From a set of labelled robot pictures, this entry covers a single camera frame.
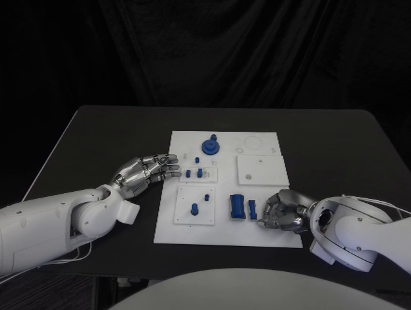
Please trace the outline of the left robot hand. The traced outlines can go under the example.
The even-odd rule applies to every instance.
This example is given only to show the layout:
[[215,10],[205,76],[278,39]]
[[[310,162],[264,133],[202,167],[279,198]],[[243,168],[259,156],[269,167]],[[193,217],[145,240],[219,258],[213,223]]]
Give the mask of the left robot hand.
[[135,157],[118,169],[109,186],[119,193],[124,200],[137,197],[148,186],[170,178],[181,176],[174,154],[155,154]]

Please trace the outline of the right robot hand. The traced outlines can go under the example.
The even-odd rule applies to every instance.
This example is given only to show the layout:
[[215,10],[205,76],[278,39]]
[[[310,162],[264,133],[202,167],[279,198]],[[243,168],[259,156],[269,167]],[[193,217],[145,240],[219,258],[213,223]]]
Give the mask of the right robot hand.
[[308,232],[311,208],[317,203],[318,200],[305,194],[281,189],[266,200],[258,225],[295,234]]

